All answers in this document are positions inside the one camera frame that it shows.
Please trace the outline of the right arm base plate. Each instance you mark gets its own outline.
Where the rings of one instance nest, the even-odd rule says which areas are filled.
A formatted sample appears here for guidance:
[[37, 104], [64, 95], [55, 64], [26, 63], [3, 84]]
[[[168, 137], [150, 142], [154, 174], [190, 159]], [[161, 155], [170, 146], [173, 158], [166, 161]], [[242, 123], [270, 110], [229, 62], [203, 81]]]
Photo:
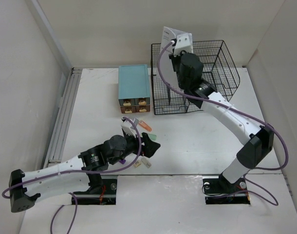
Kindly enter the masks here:
[[222, 184], [218, 177], [203, 178], [202, 192], [206, 205], [245, 204], [250, 205], [244, 178], [234, 184]]

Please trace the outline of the wooden drawer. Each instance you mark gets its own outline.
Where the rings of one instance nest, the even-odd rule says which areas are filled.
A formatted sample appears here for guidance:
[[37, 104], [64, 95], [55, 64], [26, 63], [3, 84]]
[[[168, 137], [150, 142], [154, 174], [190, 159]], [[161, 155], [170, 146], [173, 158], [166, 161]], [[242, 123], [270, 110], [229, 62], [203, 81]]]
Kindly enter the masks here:
[[138, 105], [135, 106], [137, 113], [146, 113], [150, 112], [150, 105]]

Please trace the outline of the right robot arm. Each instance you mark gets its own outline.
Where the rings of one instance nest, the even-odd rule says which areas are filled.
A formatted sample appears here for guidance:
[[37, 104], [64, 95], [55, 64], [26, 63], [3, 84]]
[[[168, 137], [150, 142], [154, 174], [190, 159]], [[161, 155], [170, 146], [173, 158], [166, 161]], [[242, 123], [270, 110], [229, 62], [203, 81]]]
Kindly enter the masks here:
[[274, 132], [266, 126], [253, 123], [248, 118], [231, 111], [231, 104], [216, 87], [202, 78], [204, 65], [199, 57], [182, 51], [170, 54], [179, 88], [188, 100], [201, 110], [210, 113], [240, 141], [243, 147], [232, 163], [219, 175], [218, 186], [222, 193], [231, 193], [236, 182], [271, 152]]

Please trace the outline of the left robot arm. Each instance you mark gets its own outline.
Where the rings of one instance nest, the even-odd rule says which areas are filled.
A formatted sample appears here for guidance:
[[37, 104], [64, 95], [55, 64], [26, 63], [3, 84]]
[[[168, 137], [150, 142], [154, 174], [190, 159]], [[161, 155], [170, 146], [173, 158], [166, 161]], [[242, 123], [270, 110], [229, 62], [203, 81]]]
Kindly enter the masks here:
[[161, 145], [147, 133], [141, 137], [114, 135], [104, 143], [55, 166], [33, 172], [14, 170], [9, 179], [11, 212], [32, 208], [53, 196], [83, 192], [95, 194], [103, 187], [101, 174], [131, 154], [152, 157]]

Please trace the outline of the white Canon paper booklet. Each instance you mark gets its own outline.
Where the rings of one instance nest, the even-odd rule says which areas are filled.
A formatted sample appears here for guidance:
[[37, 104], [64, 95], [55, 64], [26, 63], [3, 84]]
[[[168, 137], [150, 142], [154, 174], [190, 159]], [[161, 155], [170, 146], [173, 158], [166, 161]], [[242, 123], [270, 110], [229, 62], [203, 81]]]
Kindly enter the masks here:
[[[171, 40], [175, 40], [179, 34], [183, 33], [186, 32], [169, 27], [164, 27], [160, 51], [162, 51], [166, 47], [166, 45], [170, 43]], [[171, 60], [168, 57], [170, 54], [173, 53], [173, 49], [174, 46], [172, 45], [165, 50], [159, 64], [164, 80], [167, 81], [172, 87], [181, 90], [178, 86], [177, 76], [176, 73], [173, 71]]]

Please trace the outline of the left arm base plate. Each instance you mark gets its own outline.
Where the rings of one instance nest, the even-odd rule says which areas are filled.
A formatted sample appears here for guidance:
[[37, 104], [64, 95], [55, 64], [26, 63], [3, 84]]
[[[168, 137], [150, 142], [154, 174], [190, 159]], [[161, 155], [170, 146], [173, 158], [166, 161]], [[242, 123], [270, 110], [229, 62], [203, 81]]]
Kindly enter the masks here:
[[78, 205], [115, 205], [117, 176], [103, 176], [103, 185], [96, 191], [74, 192]]

